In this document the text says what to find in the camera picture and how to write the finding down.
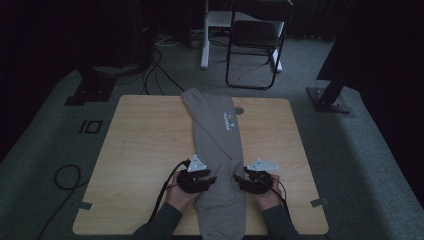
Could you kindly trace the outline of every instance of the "gray cloth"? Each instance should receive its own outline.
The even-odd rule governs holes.
[[[209,177],[218,177],[196,202],[200,233],[204,240],[240,240],[246,230],[246,193],[233,179],[233,174],[244,176],[244,162],[232,99],[197,89],[181,96],[194,120],[196,154],[211,170]]]

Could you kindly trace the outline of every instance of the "white plastic part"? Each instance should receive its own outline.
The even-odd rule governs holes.
[[[187,168],[187,172],[197,172],[205,169],[206,165],[203,164],[202,161],[200,161],[200,159],[195,154],[193,156],[193,159],[191,159],[190,165]]]
[[[269,171],[269,170],[277,170],[278,166],[277,164],[271,163],[271,162],[267,162],[265,160],[259,159],[256,160],[256,162],[250,164],[247,166],[248,170],[251,171]]]

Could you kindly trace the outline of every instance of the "chair leg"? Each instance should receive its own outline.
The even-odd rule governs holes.
[[[278,63],[280,62],[280,58],[281,58],[281,50],[282,50],[283,46],[282,44],[280,45],[280,47],[278,48],[278,54],[277,54],[277,59],[275,60],[274,63],[274,72],[272,74],[272,81],[271,84],[269,85],[269,87],[272,87],[272,85],[274,85],[275,82],[275,75],[277,75],[277,70],[278,70]]]
[[[275,52],[275,48],[274,48],[274,49],[272,49],[271,53],[269,53],[269,54],[268,54],[268,61],[266,61],[266,63],[265,63],[265,64],[269,64],[269,62],[270,62],[270,61],[271,61],[271,59],[273,58],[274,52]]]
[[[227,47],[227,68],[225,69],[225,82],[227,83],[228,86],[231,87],[230,82],[228,81],[228,74],[230,72],[230,58],[231,58],[231,35],[230,35],[230,41],[228,42],[228,47]]]

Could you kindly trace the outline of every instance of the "black chair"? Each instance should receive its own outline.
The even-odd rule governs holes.
[[[225,81],[228,86],[235,88],[249,88],[266,90],[275,82],[281,49],[284,43],[284,32],[294,13],[294,6],[290,0],[233,0],[230,37],[227,48],[227,69]],[[238,20],[236,13],[244,13],[254,19]],[[284,22],[281,33],[276,28],[275,22]],[[268,64],[273,53],[278,49],[277,59],[274,64],[272,81],[267,86],[251,86],[231,84],[228,80],[230,70],[230,57],[232,45],[245,48],[265,49]]]

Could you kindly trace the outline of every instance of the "gray carpet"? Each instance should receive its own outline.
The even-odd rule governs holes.
[[[214,38],[225,42],[225,38]],[[179,85],[201,92],[238,97],[275,97],[290,101],[330,230],[328,239],[424,239],[424,211],[415,199],[384,139],[364,107],[358,92],[345,88],[342,97],[356,117],[317,113],[307,87],[325,87],[315,78],[332,42],[288,39],[283,49],[282,73],[266,91],[232,89],[225,85],[225,48],[211,45],[209,68],[200,69],[201,42],[191,49],[174,42],[158,46],[160,66]],[[270,79],[266,60],[236,55],[234,79]],[[242,69],[248,64],[256,64]],[[112,73],[116,69],[101,67]],[[181,91],[160,71],[153,71],[147,87],[150,94],[179,95]],[[74,71],[59,82],[32,124],[0,165],[0,239],[36,239],[44,224],[68,196],[53,178],[66,164],[81,168],[81,182],[90,178],[120,96],[140,94],[143,76],[121,77],[109,102],[88,102],[65,107],[81,78]],[[98,134],[80,133],[84,121],[103,121]],[[65,171],[60,182],[70,186],[74,171]],[[72,224],[80,188],[47,227],[42,239],[128,239],[129,236],[77,236]],[[326,239],[303,236],[304,239]]]

